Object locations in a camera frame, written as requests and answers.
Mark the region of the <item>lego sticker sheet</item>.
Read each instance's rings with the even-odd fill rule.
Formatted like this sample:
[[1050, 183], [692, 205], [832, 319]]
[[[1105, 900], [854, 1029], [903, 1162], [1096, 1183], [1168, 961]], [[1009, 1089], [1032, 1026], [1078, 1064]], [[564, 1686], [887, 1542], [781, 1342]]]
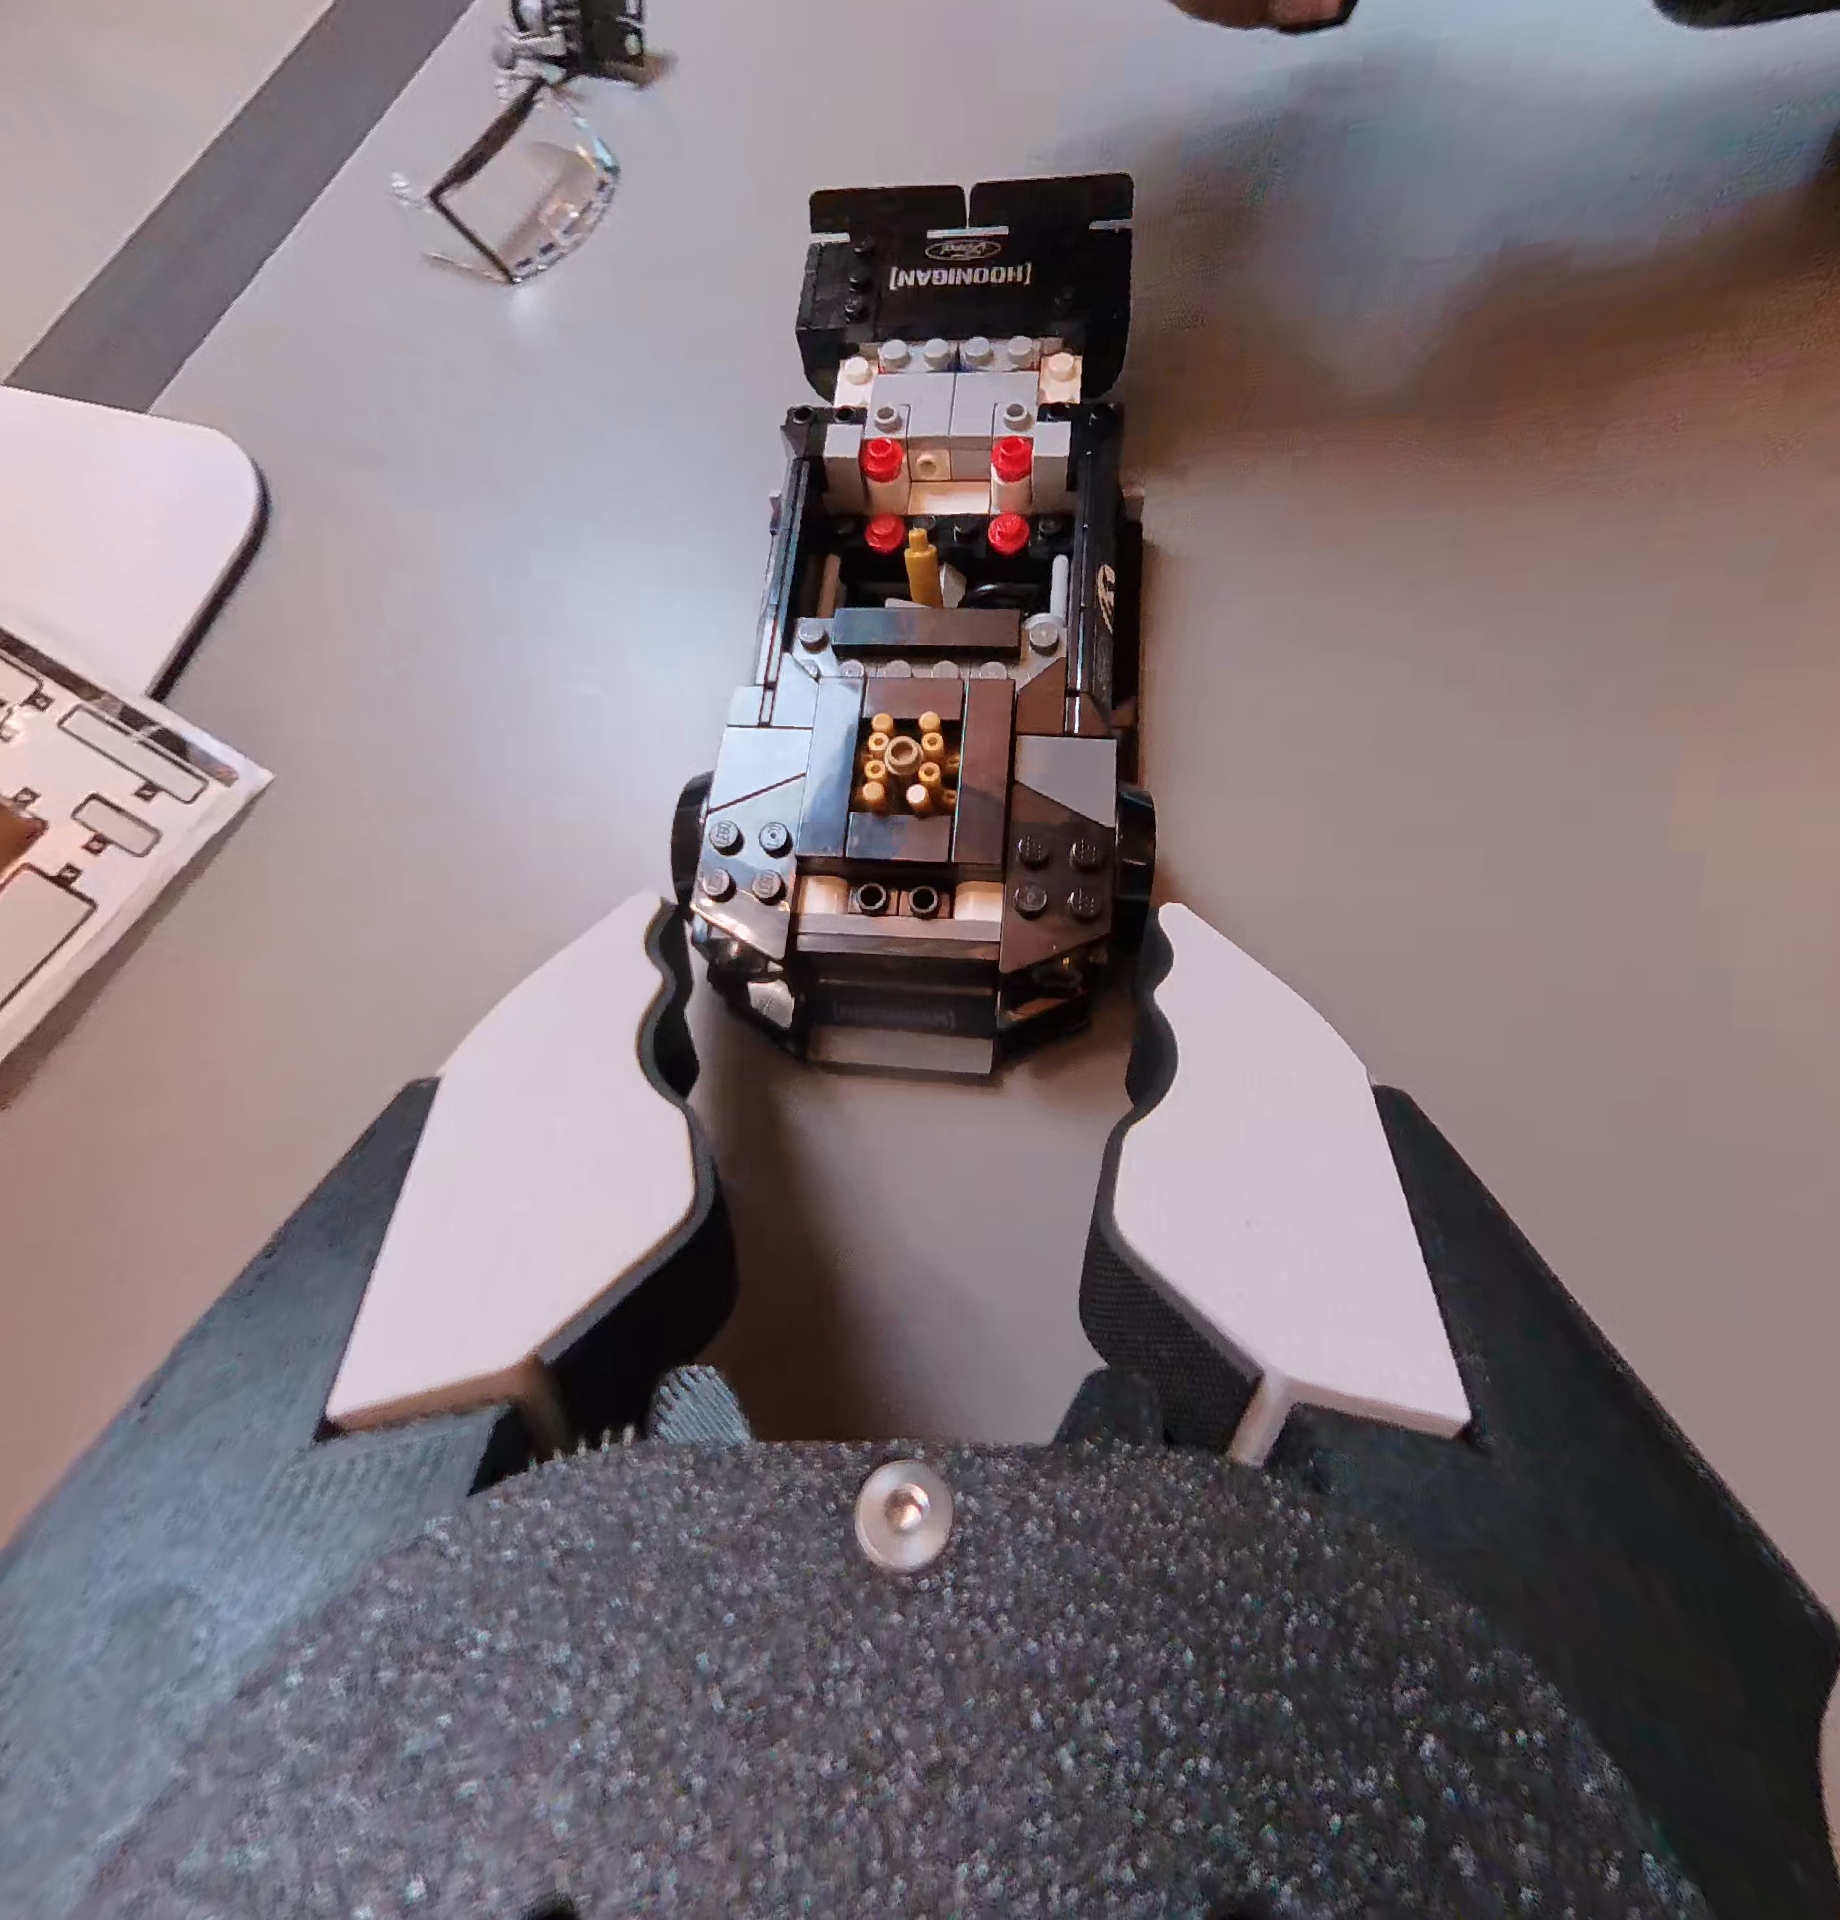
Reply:
[[268, 780], [0, 626], [0, 1067]]

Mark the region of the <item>lego car model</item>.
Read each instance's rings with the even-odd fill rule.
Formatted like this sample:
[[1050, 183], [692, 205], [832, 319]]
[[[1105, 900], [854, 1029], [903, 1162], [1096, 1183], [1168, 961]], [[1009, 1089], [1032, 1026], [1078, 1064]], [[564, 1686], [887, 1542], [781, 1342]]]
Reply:
[[1124, 172], [811, 194], [749, 680], [684, 790], [708, 984], [791, 1057], [986, 1080], [1140, 943]]

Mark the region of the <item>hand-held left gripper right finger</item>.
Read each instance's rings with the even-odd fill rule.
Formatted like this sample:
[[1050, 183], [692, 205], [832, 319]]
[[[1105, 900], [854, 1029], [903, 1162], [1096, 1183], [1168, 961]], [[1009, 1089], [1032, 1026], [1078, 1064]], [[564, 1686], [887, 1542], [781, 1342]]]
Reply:
[[1181, 905], [1140, 953], [1128, 1114], [1081, 1259], [1081, 1329], [1164, 1437], [1263, 1464], [1299, 1408], [1450, 1438], [1468, 1394], [1369, 1077]]

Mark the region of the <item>clear lego windshield piece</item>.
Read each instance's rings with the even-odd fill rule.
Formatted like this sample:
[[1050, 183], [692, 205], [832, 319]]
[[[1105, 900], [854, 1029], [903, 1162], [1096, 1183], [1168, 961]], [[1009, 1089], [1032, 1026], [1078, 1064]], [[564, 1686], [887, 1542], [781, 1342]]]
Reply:
[[596, 231], [619, 189], [619, 160], [571, 84], [530, 79], [432, 185], [394, 175], [394, 198], [422, 221], [440, 267], [520, 289]]

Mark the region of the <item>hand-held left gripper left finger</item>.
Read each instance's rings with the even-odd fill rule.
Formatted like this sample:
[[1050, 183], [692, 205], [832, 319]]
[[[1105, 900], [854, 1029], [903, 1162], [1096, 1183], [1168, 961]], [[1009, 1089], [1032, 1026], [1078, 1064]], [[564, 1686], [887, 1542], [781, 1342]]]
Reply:
[[512, 1407], [535, 1437], [645, 1421], [736, 1296], [686, 1096], [680, 914], [630, 897], [530, 972], [435, 1080], [323, 1415], [383, 1428]]

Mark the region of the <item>small black lego assembly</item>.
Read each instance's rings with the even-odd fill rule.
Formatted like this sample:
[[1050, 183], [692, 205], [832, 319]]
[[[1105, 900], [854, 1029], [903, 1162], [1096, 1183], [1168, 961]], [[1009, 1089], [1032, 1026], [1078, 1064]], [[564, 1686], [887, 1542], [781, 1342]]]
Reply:
[[505, 2], [493, 62], [523, 83], [649, 79], [641, 2]]

